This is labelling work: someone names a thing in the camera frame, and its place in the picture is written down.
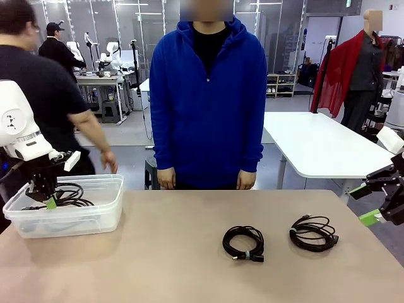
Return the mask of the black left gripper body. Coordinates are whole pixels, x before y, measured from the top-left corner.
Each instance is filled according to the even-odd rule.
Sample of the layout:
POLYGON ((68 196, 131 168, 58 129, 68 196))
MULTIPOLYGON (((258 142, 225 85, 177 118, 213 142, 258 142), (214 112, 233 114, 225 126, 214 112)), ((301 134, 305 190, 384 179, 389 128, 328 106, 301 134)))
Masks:
POLYGON ((57 175, 63 171, 65 161, 66 155, 56 155, 53 158, 44 155, 27 162, 29 185, 45 194, 55 193, 57 175))

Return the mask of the black power cable square connector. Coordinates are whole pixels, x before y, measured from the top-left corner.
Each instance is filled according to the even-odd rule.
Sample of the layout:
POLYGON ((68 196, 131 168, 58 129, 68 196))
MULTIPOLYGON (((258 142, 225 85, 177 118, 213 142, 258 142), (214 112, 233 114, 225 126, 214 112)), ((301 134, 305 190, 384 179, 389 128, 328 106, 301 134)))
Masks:
POLYGON ((57 183, 55 192, 55 202, 57 207, 73 205, 76 207, 83 207, 85 203, 82 202, 83 188, 72 182, 57 183))

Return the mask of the black cable coil grey tie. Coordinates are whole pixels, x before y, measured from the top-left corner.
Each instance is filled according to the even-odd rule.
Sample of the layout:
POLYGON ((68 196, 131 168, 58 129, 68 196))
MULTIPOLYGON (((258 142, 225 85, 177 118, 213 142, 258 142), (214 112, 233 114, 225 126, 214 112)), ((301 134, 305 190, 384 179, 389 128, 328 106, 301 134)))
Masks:
POLYGON ((261 231, 252 226, 234 226, 223 236, 223 249, 229 254, 233 260, 245 260, 256 263, 264 262, 264 237, 261 231), (246 236, 255 242, 255 247, 252 250, 240 251, 231 245, 231 241, 237 236, 246 236))

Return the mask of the person left forearm blue sleeve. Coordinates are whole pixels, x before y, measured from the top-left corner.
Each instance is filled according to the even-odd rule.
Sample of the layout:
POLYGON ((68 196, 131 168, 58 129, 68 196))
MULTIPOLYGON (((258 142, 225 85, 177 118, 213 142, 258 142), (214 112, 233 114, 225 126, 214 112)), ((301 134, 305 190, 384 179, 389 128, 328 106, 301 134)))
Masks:
POLYGON ((242 154, 241 170, 255 173, 258 162, 263 156, 263 123, 261 121, 249 122, 244 135, 244 151, 242 154))

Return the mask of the person right forearm blue sleeve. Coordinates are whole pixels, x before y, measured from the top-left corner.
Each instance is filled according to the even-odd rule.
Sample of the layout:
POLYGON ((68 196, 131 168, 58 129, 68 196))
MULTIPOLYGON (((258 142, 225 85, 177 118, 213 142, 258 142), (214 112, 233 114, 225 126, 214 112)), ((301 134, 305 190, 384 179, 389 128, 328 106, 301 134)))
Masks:
POLYGON ((152 122, 152 131, 157 168, 159 170, 172 168, 174 163, 172 157, 169 125, 154 121, 152 122))

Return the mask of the bystander bare forearm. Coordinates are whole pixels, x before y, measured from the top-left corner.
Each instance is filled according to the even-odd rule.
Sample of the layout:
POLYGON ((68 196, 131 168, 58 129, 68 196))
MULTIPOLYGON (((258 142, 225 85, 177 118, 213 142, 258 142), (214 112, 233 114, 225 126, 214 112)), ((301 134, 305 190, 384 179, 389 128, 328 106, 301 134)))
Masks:
POLYGON ((92 111, 87 110, 79 114, 68 114, 68 119, 101 151, 101 153, 111 151, 105 133, 92 111))

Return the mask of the bystander hand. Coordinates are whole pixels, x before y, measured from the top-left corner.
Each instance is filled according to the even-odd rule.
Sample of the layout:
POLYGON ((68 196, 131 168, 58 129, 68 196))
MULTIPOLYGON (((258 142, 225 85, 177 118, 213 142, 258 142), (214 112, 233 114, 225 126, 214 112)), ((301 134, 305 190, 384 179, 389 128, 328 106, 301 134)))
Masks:
POLYGON ((109 167, 112 174, 116 174, 118 170, 117 158, 114 153, 110 151, 103 151, 100 156, 100 161, 104 170, 109 167))

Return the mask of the person left hand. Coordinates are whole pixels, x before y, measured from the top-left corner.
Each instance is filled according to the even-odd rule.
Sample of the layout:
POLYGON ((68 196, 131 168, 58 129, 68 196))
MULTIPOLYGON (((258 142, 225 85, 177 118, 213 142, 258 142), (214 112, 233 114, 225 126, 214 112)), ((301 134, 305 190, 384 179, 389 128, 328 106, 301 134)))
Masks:
POLYGON ((250 190, 253 188, 256 182, 256 173, 255 172, 246 172, 244 170, 240 170, 237 177, 237 190, 250 190))

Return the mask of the grey cylindrical machine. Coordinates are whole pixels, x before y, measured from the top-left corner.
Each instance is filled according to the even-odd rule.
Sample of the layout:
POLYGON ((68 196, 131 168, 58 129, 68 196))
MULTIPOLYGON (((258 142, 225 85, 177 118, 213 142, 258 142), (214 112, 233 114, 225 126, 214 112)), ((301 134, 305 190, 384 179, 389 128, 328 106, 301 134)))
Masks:
POLYGON ((386 116, 385 125, 392 129, 404 130, 404 93, 395 92, 386 116))

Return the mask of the large white table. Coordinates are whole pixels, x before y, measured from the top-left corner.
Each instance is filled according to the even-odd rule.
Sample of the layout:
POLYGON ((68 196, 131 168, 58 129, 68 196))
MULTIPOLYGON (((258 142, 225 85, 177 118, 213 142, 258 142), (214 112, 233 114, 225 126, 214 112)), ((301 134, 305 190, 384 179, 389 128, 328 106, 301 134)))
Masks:
POLYGON ((347 197, 356 180, 391 164, 393 154, 332 118, 312 112, 266 112, 264 129, 282 154, 277 189, 285 166, 308 179, 340 179, 347 197))

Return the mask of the man in black t-shirt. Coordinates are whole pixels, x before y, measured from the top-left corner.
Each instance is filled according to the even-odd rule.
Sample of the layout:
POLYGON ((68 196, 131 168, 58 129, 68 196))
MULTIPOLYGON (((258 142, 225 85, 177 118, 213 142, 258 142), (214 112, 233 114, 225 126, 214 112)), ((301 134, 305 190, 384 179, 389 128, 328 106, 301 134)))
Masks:
POLYGON ((12 80, 25 94, 44 138, 59 152, 81 152, 69 175, 93 175, 89 152, 74 135, 68 114, 90 110, 68 72, 33 53, 39 28, 27 0, 0 0, 0 80, 12 80))

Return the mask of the grey background workbench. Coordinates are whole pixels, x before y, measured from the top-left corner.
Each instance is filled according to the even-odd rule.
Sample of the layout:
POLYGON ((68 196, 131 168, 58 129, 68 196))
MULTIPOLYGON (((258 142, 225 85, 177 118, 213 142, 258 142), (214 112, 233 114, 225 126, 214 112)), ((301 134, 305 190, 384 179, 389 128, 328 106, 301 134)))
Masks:
POLYGON ((78 85, 85 94, 85 100, 89 106, 95 109, 96 114, 102 114, 103 101, 117 101, 121 120, 115 123, 117 126, 126 119, 126 114, 130 112, 126 105, 124 93, 124 76, 117 75, 111 77, 99 77, 95 74, 91 76, 77 76, 78 85))

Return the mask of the red shawl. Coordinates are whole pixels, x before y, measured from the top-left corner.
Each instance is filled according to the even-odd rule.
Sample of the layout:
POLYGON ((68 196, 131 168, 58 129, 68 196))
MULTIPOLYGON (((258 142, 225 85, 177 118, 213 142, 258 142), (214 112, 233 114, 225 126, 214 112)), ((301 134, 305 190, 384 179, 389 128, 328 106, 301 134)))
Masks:
POLYGON ((348 86, 359 54, 360 32, 335 47, 330 54, 318 108, 328 109, 333 117, 338 115, 342 107, 344 108, 348 86))

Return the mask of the clothes rack with dark garments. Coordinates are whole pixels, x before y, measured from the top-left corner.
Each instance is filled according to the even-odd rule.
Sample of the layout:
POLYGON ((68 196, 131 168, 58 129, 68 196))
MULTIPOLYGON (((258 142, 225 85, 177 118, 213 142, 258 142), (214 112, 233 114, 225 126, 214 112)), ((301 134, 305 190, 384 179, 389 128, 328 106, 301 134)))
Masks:
POLYGON ((382 35, 384 50, 384 72, 398 71, 404 66, 404 38, 382 35))

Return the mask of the small white background robot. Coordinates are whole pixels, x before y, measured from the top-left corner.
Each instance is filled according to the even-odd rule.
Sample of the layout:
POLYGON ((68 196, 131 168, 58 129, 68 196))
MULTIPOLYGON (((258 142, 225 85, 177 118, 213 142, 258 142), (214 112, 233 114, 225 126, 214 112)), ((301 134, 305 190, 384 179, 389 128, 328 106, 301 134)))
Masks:
POLYGON ((120 70, 122 66, 120 43, 109 42, 106 51, 100 55, 98 69, 100 71, 105 68, 120 70))

